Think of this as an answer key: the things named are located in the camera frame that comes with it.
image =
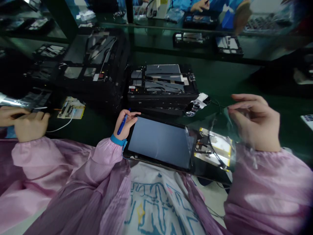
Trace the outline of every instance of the cable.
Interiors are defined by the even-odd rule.
[[[217,155],[217,153],[215,152],[215,149],[213,148],[213,145],[211,143],[211,138],[210,138],[210,128],[208,129],[208,137],[209,137],[209,144],[210,144],[210,147],[212,148],[212,151],[213,151],[213,154],[216,156],[216,158],[218,159],[220,165],[218,167],[224,169],[226,166],[226,164],[221,160],[221,158]]]
[[[153,74],[160,74],[160,75],[163,75],[163,74],[170,74],[170,75],[182,75],[181,73],[163,73],[163,72],[159,72],[159,73],[146,73],[145,75],[153,75]]]
[[[154,2],[154,0],[151,0],[151,2],[149,2],[148,3],[148,5],[147,5],[147,7],[146,7],[146,17],[148,18],[148,19],[152,19],[154,16],[152,16],[152,17],[148,17],[147,16],[147,12],[148,12],[148,7],[149,7],[149,5],[151,4],[151,3],[153,3]]]
[[[111,39],[111,41],[109,41],[109,43],[104,47],[104,48],[102,48],[94,57],[92,57],[91,59],[89,59],[89,63],[97,56],[97,55],[99,55],[105,48],[107,48],[107,46],[114,40],[115,38],[112,38]]]
[[[163,89],[159,89],[159,88],[153,88],[153,87],[146,87],[146,89],[154,89],[154,90],[169,91],[169,92],[179,92],[179,91],[165,90],[164,88]]]
[[[222,189],[230,189],[230,187],[227,187],[227,188],[224,188],[224,187],[222,187],[222,186],[220,186],[219,184],[218,184],[218,182],[216,182],[216,184],[220,187],[220,188],[222,188]]]
[[[148,80],[148,81],[149,81],[149,82],[152,82],[152,83],[155,83],[155,84],[158,84],[158,85],[161,85],[161,86],[167,86],[167,85],[160,84],[160,83],[157,83],[157,82],[154,82],[154,81],[151,81],[151,80]],[[176,88],[176,87],[171,87],[171,86],[167,86],[167,87],[170,87],[170,88],[172,88],[172,89],[176,89],[176,90],[182,91],[181,89],[178,89],[178,88]]]
[[[125,158],[125,157],[124,157],[123,151],[122,151],[122,157],[123,157],[124,159],[126,159],[126,160],[129,160],[129,159],[130,159],[130,158]]]
[[[54,131],[46,131],[46,132],[49,132],[49,133],[50,133],[50,132],[55,132],[55,131],[58,131],[58,130],[62,129],[63,127],[67,126],[67,125],[72,121],[75,112],[76,112],[76,109],[73,109],[73,111],[72,111],[73,114],[72,114],[71,120],[70,120],[67,124],[65,124],[64,126],[60,127],[59,129],[56,129],[56,130],[54,130]]]
[[[218,218],[221,218],[222,220],[224,220],[224,217],[223,217],[223,216],[220,216],[219,214],[217,214],[217,213],[216,213],[214,210],[212,210],[209,206],[206,205],[206,207],[215,213],[215,214],[212,214],[212,213],[210,212],[211,215],[213,215],[213,216],[215,216],[215,217],[218,217]]]

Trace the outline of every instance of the blue wrist strap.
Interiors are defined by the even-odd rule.
[[[116,138],[114,136],[114,134],[111,135],[111,141],[117,145],[123,146],[123,151],[125,149],[125,146],[127,145],[127,140],[123,139],[123,140],[119,140],[118,138]]]

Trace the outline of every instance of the tablet screen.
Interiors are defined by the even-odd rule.
[[[189,168],[185,129],[138,117],[128,150],[178,167]]]

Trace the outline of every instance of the tablet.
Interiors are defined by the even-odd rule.
[[[174,169],[188,171],[194,138],[185,126],[156,121],[138,116],[127,138],[124,155],[159,163]]]

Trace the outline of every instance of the pen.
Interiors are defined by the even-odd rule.
[[[122,123],[121,123],[121,125],[120,125],[120,128],[119,128],[118,131],[117,131],[117,135],[119,135],[119,134],[122,132],[123,127],[124,127],[124,125],[125,125],[125,122],[126,122],[126,120],[127,120],[127,117],[128,117],[128,115],[126,114],[125,117],[124,117],[124,119],[123,119],[123,121],[122,121]]]

